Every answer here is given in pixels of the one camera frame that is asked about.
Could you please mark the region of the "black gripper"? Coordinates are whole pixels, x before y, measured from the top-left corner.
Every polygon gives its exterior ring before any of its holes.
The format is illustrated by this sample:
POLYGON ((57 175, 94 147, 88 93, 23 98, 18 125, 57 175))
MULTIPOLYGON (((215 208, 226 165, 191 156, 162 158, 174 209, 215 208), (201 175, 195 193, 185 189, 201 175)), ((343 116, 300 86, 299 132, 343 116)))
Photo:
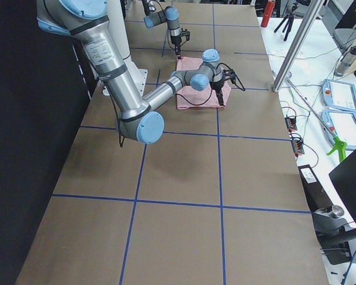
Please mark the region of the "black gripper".
POLYGON ((220 106, 224 106, 224 97, 221 90, 227 80, 230 80, 232 84, 236 83, 236 73, 233 69, 222 69, 212 80, 212 89, 216 92, 220 106))
POLYGON ((184 37, 186 41, 190 40, 190 31, 188 29, 177 28, 169 30, 171 43, 174 45, 174 52, 177 59, 181 59, 181 50, 180 47, 183 44, 182 38, 184 37))

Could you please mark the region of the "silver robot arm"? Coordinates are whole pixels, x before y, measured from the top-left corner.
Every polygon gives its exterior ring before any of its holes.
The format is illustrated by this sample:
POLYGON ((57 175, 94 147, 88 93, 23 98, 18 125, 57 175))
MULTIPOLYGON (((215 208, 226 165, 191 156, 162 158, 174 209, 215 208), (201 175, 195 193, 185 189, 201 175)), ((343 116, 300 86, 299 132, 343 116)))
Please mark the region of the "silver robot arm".
POLYGON ((178 9, 173 6, 163 8, 158 1, 142 1, 144 8, 144 23, 147 28, 153 28, 160 24, 167 24, 170 35, 171 47, 177 58, 181 59, 181 47, 190 40, 190 31, 180 26, 178 9))
POLYGON ((210 86, 220 105, 222 87, 237 76, 222 69, 215 49, 202 54, 198 69, 175 71, 155 90, 143 95, 129 71, 130 51, 120 1, 37 1, 39 27, 48 33, 71 37, 83 45, 90 64, 106 86, 116 113, 121 138, 152 144, 164 131, 156 111, 183 87, 202 91, 210 86))

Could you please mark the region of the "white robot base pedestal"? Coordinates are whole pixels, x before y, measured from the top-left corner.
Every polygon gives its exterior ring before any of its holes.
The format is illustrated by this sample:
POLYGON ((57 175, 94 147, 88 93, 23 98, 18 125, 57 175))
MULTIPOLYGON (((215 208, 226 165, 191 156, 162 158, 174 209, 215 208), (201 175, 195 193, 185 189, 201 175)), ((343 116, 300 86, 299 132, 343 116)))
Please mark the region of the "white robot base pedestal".
POLYGON ((143 96, 148 70, 139 69, 132 60, 120 0, 108 0, 106 14, 110 20, 109 33, 112 36, 140 95, 143 96))

